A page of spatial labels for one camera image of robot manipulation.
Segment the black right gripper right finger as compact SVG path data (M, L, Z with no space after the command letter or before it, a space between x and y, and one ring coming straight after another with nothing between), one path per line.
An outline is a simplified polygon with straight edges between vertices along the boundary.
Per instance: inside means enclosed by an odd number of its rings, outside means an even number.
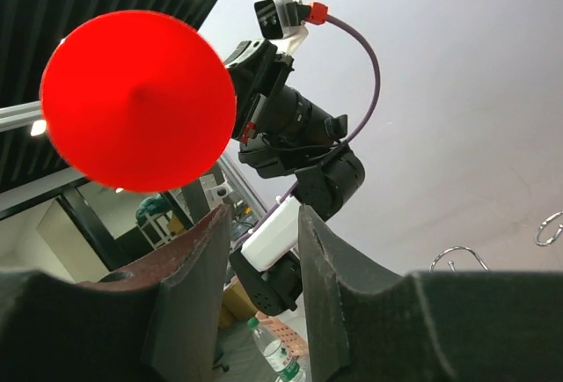
M302 206L298 250L316 381L559 381L559 272L398 275Z

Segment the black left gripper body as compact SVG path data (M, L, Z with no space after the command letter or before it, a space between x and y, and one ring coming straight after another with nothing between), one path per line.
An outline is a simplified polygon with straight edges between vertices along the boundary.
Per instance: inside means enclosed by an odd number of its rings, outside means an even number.
M223 64L233 83L237 110L231 138L238 160L254 169L293 169L291 154L274 144L274 102L281 94L294 58L265 39L243 40Z

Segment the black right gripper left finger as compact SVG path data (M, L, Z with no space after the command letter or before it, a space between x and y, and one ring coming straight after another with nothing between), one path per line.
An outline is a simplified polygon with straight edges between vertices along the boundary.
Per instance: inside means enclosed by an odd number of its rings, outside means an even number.
M210 381L230 251L219 206L102 280L1 274L4 381Z

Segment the red plastic wine glass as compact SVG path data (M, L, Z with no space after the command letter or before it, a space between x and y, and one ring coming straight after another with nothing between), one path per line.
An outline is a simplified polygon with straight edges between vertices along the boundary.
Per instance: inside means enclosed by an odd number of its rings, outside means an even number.
M102 14L68 34L39 98L49 139L69 165L137 193L200 177L227 146L237 111L208 42L187 23L144 10Z

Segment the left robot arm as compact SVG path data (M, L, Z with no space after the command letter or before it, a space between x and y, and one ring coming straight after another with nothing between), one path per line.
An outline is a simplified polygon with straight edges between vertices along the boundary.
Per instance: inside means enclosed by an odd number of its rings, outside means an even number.
M303 291L296 216L301 205L327 221L365 180L347 137L347 116L334 117L287 86L293 59L268 40L244 40L224 60L237 96L232 139L238 159L263 179L294 175L275 210L230 253L254 306L270 316L296 309Z

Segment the plastic water bottle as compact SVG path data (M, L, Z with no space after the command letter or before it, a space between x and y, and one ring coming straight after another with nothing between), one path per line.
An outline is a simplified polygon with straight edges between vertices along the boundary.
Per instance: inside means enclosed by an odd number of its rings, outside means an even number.
M307 380L305 370L301 368L289 348L260 323L257 317L251 317L247 321L247 326L252 331L252 338L260 354L276 374L277 381L305 382Z

